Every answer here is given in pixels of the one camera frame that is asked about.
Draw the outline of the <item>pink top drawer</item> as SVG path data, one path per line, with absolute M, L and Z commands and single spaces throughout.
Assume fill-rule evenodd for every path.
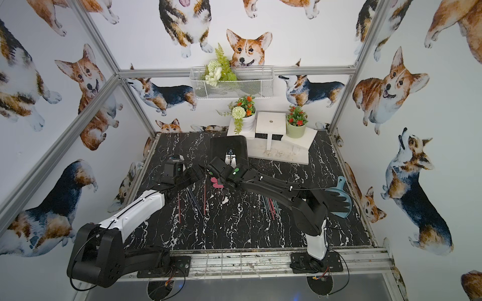
M 217 178 L 211 177 L 210 181 L 215 189 L 223 189 L 223 184 L 220 184 Z

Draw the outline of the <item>black drawer cabinet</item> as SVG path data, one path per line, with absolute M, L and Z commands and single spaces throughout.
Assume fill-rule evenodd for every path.
M 221 158 L 225 161 L 227 151 L 233 149 L 237 164 L 249 164 L 247 139 L 243 135 L 233 135 L 225 137 L 213 137 L 210 139 L 208 162 L 210 163 L 214 158 Z

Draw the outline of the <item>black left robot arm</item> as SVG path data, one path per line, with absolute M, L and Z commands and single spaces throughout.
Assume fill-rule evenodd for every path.
M 186 168 L 182 158 L 167 160 L 163 176 L 152 188 L 112 217 L 98 224 L 85 224 L 79 229 L 67 267 L 69 280 L 108 288 L 133 272 L 152 269 L 161 273 L 172 272 L 172 260 L 166 248 L 150 246 L 127 251 L 124 243 L 169 199 L 203 176 L 203 169 L 197 164 Z

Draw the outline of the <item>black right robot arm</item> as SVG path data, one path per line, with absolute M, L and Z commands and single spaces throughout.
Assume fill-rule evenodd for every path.
M 289 209 L 294 224 L 305 234 L 308 255 L 316 260 L 323 260 L 328 253 L 328 215 L 346 218 L 351 213 L 351 198 L 341 188 L 307 188 L 263 174 L 248 164 L 232 167 L 220 158 L 214 158 L 206 170 L 224 188 L 258 194 Z

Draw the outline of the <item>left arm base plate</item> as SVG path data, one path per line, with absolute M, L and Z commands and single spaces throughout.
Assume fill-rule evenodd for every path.
M 141 270 L 137 273 L 138 278 L 169 278 L 189 276 L 192 258 L 189 256 L 171 257 L 169 263 L 162 263 L 160 267 Z

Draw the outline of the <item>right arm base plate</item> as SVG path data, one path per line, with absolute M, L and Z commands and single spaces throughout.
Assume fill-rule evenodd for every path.
M 318 260 L 309 254 L 305 253 L 291 253 L 290 254 L 290 268 L 293 273 L 328 273 L 328 272 L 343 272 L 343 261 L 338 253 L 334 250 L 329 251 L 325 258 Z

